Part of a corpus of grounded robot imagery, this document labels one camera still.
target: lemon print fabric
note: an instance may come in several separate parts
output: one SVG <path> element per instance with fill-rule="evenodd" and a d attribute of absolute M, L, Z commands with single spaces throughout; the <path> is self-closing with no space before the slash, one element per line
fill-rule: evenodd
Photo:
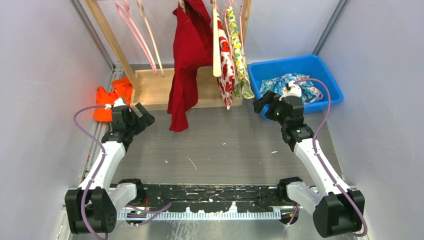
<path fill-rule="evenodd" d="M 245 54 L 243 52 L 242 43 L 240 42 L 239 29 L 236 24 L 236 17 L 234 16 L 233 7 L 229 6 L 226 9 L 226 21 L 229 26 L 229 38 L 231 39 L 231 48 L 233 60 L 235 63 L 235 81 L 234 91 L 232 96 L 234 98 L 252 99 L 255 95 L 251 89 L 249 75 L 247 73 L 248 65 L 246 64 Z"/>

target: orange garment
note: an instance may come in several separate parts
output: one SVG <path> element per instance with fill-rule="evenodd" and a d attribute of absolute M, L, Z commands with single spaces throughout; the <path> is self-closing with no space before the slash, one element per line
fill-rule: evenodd
<path fill-rule="evenodd" d="M 99 86 L 97 88 L 97 94 L 95 100 L 97 105 L 111 104 L 113 105 L 115 100 L 122 97 L 125 99 L 127 105 L 131 103 L 131 94 L 133 93 L 133 86 L 131 85 L 128 77 L 121 78 L 112 82 L 113 91 L 106 92 L 105 88 Z M 112 110 L 104 109 L 99 107 L 95 110 L 94 119 L 102 123 L 112 122 Z"/>

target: blue container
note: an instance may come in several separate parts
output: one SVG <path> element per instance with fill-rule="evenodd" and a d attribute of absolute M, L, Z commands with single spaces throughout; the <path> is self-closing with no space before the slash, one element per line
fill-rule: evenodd
<path fill-rule="evenodd" d="M 342 91 L 340 91 L 339 86 L 324 62 L 317 55 L 311 54 L 279 60 L 256 62 L 250 64 L 247 70 L 250 77 L 251 88 L 257 100 L 262 97 L 259 92 L 262 80 L 281 77 L 284 74 L 291 73 L 309 75 L 311 78 L 321 80 L 330 92 L 332 105 L 338 104 L 343 100 Z M 313 84 L 322 92 L 324 97 L 319 102 L 306 104 L 304 106 L 304 114 L 322 112 L 327 108 L 328 96 L 325 89 L 318 82 L 313 82 Z M 269 106 L 265 106 L 260 113 L 265 120 L 267 120 L 265 113 L 268 109 Z"/>

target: wooden post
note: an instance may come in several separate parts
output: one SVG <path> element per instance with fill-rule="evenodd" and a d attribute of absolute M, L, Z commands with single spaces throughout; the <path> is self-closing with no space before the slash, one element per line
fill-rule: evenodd
<path fill-rule="evenodd" d="M 137 81 L 136 75 L 133 69 L 131 68 L 130 64 L 128 63 L 128 60 L 125 57 L 124 52 L 122 51 L 122 48 L 118 43 L 118 40 L 115 37 L 111 26 L 108 23 L 108 20 L 106 20 L 106 17 L 99 6 L 99 3 L 97 2 L 97 0 L 85 0 L 85 3 L 87 3 L 87 6 L 93 14 L 95 21 L 97 22 L 98 26 L 106 37 L 106 40 L 109 43 L 110 47 L 112 48 L 113 53 L 115 53 L 115 56 L 118 58 L 119 63 L 121 64 L 126 76 L 132 84 L 132 87 L 136 90 L 138 94 L 141 94 L 142 90 L 139 81 Z"/>
<path fill-rule="evenodd" d="M 244 0 L 243 10 L 241 12 L 241 20 L 243 21 L 243 36 L 241 36 L 241 40 L 243 43 L 245 42 L 246 32 L 248 30 L 248 22 L 249 22 L 249 13 L 251 11 L 252 0 Z"/>

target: wooden rack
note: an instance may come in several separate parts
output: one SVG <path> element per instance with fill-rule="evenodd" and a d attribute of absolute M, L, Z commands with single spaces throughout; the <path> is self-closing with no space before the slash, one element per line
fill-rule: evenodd
<path fill-rule="evenodd" d="M 165 77 L 160 74 L 155 75 L 152 70 L 134 70 L 128 63 L 122 48 L 112 31 L 106 17 L 99 6 L 98 1 L 85 0 L 95 21 L 104 34 L 107 42 L 113 50 L 116 58 L 123 68 L 126 76 L 132 84 L 133 91 L 131 96 L 131 106 L 141 103 L 147 110 L 165 110 L 168 107 L 169 93 L 172 87 L 174 69 L 164 69 Z M 249 21 L 249 12 L 252 0 L 244 0 L 241 19 L 243 21 L 243 36 L 246 37 L 246 31 Z M 201 67 L 197 71 L 197 90 L 198 102 L 194 108 L 223 107 L 225 106 L 221 96 L 221 90 L 217 84 L 217 78 L 213 76 L 211 66 Z M 233 98 L 232 106 L 239 106 L 243 98 Z"/>

